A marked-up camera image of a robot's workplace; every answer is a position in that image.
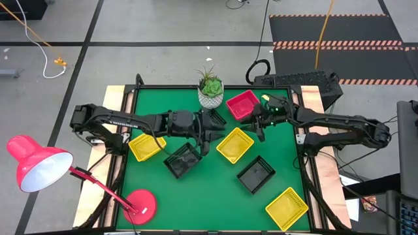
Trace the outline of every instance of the black keyboard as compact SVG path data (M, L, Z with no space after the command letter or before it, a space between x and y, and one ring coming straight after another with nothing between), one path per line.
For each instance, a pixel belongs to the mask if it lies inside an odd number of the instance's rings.
M400 200L400 219L406 225L400 226L402 235L418 235L413 228L418 228L418 204Z

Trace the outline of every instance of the floor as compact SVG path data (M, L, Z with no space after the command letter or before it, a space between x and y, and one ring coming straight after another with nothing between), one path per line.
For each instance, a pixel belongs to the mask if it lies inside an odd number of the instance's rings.
M329 3L329 0L271 1L268 13L325 14ZM385 0L385 3L403 41L418 42L415 23L418 15L414 10L418 2ZM238 3L231 0L229 4L236 7ZM29 22L45 40L68 42L67 46L56 48L69 64L67 72L53 80L42 77L44 58L37 47L10 46L12 43L8 46L7 42L27 41L23 27L17 22L0 22L0 42L5 45L0 46L0 67L22 71L17 79L0 80L3 109L0 146L16 134L29 134L42 145L49 143L71 151L76 164L85 167L89 148L71 133L69 119L77 104L101 104L107 85L133 84L138 72L146 84L196 84L194 69L212 65L226 84L245 84L245 72L257 54L265 4L266 1L251 0L238 10L229 10L224 0L55 0L42 21ZM97 6L99 18L95 27L90 27ZM382 13L378 0L336 0L332 12ZM86 39L137 44L92 44L83 48ZM263 41L271 40L267 20ZM272 61L271 50L270 46L263 46L260 58ZM48 48L46 51L50 59L55 58ZM47 75L59 70L51 63ZM261 73L259 69L252 75ZM342 86L342 89L344 96L337 101L335 114L360 114L381 121L396 115L397 101L418 99L416 86ZM61 105L63 101L69 102L68 108ZM391 132L395 131L396 123L391 125ZM399 172L397 142L394 135L386 149L353 163L352 167L360 176L370 179ZM367 151L349 146L340 156L350 161ZM14 234L28 194L16 186L15 160L5 148L0 148L0 154L4 156L0 158L4 189L0 192L0 227L3 234ZM76 178L67 175L60 183L42 190L25 233L71 229L79 184Z

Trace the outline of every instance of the plastic basket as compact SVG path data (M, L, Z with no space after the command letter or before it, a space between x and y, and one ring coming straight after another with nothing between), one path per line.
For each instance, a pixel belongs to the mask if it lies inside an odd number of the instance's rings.
M164 148L167 145L163 137L159 137L157 140L161 147ZM161 150L157 143L155 143L154 138L147 134L142 134L136 137L131 140L128 145L138 161L145 161Z
M254 140L236 127L216 146L216 150L235 164L253 144Z
M266 212L282 231L289 229L307 211L308 206L291 187L266 207Z
M177 149L170 157L164 160L164 164L171 173L178 179L190 168L194 167L202 156L196 151L190 143L185 143Z
M275 173L276 171L259 155L236 177L255 194Z
M218 124L221 124L221 125L227 124L227 121L223 119L223 117L214 109L209 110L209 117Z
M260 103L252 90L247 90L231 99L226 104L234 116L235 120L240 121L253 112L253 108L256 104Z

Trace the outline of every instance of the lamp base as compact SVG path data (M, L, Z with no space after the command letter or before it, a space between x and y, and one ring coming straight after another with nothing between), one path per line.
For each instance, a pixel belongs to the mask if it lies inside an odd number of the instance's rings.
M132 213L124 210L125 219L134 225L143 225L149 222L157 211L157 200L154 195L145 189L133 191L126 198L138 213Z

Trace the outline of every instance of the pink basket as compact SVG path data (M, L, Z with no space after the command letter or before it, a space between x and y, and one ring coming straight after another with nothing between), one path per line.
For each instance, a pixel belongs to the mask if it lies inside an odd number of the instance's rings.
M227 101L227 107L235 120L240 121L253 111L256 104L260 103L251 90L247 90Z

